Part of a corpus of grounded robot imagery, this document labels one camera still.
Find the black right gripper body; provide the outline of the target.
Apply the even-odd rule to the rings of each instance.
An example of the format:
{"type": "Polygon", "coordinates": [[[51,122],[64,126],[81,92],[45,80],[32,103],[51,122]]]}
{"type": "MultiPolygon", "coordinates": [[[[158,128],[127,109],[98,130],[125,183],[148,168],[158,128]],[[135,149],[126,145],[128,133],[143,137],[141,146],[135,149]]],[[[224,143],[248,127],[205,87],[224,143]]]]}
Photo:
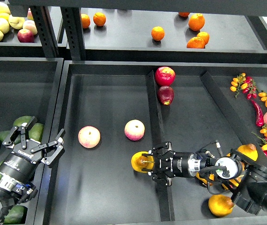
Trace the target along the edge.
{"type": "Polygon", "coordinates": [[[154,174],[168,178],[191,178],[198,172],[198,159],[194,153],[167,151],[154,157],[154,174]]]}

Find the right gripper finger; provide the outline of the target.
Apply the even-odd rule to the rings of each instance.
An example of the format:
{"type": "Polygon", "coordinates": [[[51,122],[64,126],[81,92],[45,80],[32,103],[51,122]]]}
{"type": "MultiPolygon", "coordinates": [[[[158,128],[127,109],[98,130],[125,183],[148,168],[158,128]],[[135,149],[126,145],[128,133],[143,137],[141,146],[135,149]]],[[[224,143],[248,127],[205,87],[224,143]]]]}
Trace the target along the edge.
{"type": "Polygon", "coordinates": [[[170,187],[172,185],[172,178],[167,177],[164,173],[155,174],[153,171],[148,172],[152,180],[163,187],[170,187]]]}
{"type": "Polygon", "coordinates": [[[150,162],[153,163],[158,163],[159,160],[168,162],[170,161],[170,158],[173,157],[171,142],[163,142],[159,145],[156,145],[147,153],[143,153],[142,155],[150,158],[150,162]]]}

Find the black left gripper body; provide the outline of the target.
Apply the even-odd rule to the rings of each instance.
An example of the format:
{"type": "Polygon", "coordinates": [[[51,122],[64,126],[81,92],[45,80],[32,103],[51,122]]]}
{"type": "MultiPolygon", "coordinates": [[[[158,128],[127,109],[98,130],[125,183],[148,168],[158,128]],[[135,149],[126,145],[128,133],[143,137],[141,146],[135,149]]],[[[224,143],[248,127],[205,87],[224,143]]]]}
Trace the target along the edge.
{"type": "Polygon", "coordinates": [[[15,145],[11,153],[0,164],[0,174],[7,175],[21,183],[27,183],[42,159],[41,151],[31,152],[40,144],[40,142],[29,139],[26,141],[25,149],[22,148],[22,143],[15,145]]]}

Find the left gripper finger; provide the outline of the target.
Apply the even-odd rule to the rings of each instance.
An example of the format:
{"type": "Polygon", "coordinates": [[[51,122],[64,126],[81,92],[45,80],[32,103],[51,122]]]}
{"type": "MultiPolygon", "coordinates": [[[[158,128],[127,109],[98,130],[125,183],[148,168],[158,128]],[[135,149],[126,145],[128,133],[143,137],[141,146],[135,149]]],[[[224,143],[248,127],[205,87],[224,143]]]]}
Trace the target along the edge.
{"type": "Polygon", "coordinates": [[[63,137],[65,135],[65,130],[62,128],[55,139],[49,143],[39,144],[37,147],[34,147],[30,150],[31,155],[30,159],[32,164],[43,163],[49,168],[59,161],[60,157],[65,153],[63,147],[63,137]]]}
{"type": "Polygon", "coordinates": [[[14,125],[3,140],[2,145],[4,145],[6,148],[13,149],[16,139],[20,137],[21,148],[26,149],[27,141],[29,140],[29,131],[36,123],[37,118],[35,116],[32,116],[27,122],[23,122],[19,126],[14,125]]]}

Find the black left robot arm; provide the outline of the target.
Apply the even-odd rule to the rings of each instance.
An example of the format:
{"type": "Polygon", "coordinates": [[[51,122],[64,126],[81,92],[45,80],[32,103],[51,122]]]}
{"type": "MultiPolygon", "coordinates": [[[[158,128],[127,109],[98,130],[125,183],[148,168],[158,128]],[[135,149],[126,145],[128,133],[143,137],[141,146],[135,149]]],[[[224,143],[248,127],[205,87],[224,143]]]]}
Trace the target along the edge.
{"type": "Polygon", "coordinates": [[[31,179],[38,165],[43,163],[52,168],[65,152],[64,129],[48,143],[30,138],[29,131],[36,122],[36,117],[32,116],[27,122],[12,126],[2,139],[2,145],[11,151],[0,164],[0,225],[14,206],[36,196],[38,190],[31,179]]]}

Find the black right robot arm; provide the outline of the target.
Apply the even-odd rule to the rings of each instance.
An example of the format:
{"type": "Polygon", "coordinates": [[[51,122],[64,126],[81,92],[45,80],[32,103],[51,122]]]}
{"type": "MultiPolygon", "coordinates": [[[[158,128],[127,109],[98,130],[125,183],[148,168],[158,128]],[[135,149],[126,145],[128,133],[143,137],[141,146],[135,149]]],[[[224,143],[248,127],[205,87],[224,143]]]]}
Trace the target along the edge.
{"type": "Polygon", "coordinates": [[[141,171],[163,186],[171,186],[175,177],[198,175],[208,184],[224,185],[232,193],[233,203],[245,212],[267,212],[267,168],[237,149],[216,158],[204,150],[175,152],[170,142],[164,142],[141,156],[141,171]]]}

